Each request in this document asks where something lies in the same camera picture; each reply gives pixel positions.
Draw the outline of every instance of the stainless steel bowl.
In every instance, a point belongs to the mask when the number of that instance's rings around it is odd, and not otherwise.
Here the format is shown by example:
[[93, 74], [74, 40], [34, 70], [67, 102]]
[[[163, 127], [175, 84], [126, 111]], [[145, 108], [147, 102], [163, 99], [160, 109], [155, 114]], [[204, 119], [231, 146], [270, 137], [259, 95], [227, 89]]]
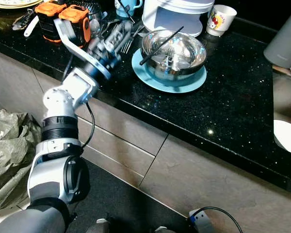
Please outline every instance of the stainless steel bowl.
[[[142, 57], [149, 55], [172, 33], [173, 31], [169, 30], [159, 30], [144, 36]], [[195, 74], [206, 58], [207, 52], [202, 43], [190, 35], [177, 33], [145, 65], [148, 71], [159, 79], [183, 80]]]

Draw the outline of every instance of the fork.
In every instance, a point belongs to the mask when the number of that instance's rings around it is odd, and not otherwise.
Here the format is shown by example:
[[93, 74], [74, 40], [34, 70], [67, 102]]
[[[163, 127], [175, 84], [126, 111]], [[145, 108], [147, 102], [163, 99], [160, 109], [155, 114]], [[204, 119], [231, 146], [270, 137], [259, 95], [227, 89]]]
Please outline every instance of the fork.
[[140, 32], [143, 28], [145, 28], [144, 25], [140, 25], [137, 30], [135, 31], [135, 33], [132, 35], [132, 37], [126, 42], [126, 44], [122, 47], [121, 49], [121, 53], [127, 54], [132, 42], [134, 41], [134, 38], [136, 37], [136, 35], [138, 34], [138, 32]]

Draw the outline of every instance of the chopsticks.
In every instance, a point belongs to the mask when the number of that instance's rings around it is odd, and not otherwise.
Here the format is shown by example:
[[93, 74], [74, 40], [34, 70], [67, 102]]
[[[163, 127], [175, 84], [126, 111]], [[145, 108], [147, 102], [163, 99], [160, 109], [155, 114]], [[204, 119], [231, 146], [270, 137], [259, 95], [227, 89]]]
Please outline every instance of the chopsticks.
[[126, 12], [127, 16], [130, 18], [130, 20], [132, 21], [133, 24], [135, 24], [135, 21], [133, 20], [133, 18], [131, 17], [131, 15], [128, 13], [129, 9], [126, 8], [123, 3], [122, 0], [118, 0], [118, 2], [121, 4], [121, 6], [123, 7], [124, 11]]
[[173, 38], [178, 32], [180, 32], [182, 29], [184, 28], [184, 26], [182, 26], [181, 28], [179, 28], [178, 30], [176, 30], [175, 33], [173, 33], [170, 37], [168, 37], [163, 43], [160, 44], [160, 46], [155, 49], [154, 51], [152, 51], [148, 56], [146, 56], [144, 59], [142, 59], [142, 61], [139, 63], [139, 65], [143, 65], [144, 63], [146, 63], [153, 55], [155, 55], [158, 50], [160, 50], [160, 48], [166, 44], [171, 38]]

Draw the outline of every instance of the black granite countertop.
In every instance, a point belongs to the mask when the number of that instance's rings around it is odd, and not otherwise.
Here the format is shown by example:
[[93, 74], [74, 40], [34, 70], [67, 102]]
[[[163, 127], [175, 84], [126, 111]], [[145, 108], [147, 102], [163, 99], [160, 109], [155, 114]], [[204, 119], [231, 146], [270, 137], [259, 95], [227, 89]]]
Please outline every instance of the black granite countertop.
[[[22, 13], [0, 11], [0, 52], [61, 80], [69, 52], [44, 40], [38, 28], [27, 39], [23, 31], [13, 32], [11, 24]], [[266, 44], [231, 30], [198, 39], [209, 55], [207, 79], [198, 90], [168, 94], [141, 82], [131, 67], [138, 38], [97, 98], [291, 192], [291, 153], [274, 141]]]

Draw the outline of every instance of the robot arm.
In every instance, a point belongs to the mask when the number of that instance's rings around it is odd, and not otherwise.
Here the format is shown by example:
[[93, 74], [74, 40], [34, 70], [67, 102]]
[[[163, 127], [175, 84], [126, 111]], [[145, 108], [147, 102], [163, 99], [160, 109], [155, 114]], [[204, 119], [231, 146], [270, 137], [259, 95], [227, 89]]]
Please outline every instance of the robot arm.
[[36, 146], [27, 184], [30, 206], [6, 218], [0, 233], [63, 233], [75, 218], [71, 206], [90, 190], [88, 168], [80, 157], [83, 148], [75, 110], [97, 92], [97, 75], [110, 78], [108, 69], [120, 61], [117, 52], [132, 29], [130, 22], [123, 22], [106, 40], [91, 41], [85, 52], [70, 41], [74, 36], [70, 22], [54, 22], [64, 45], [85, 64], [75, 67], [61, 86], [45, 93], [42, 141]]

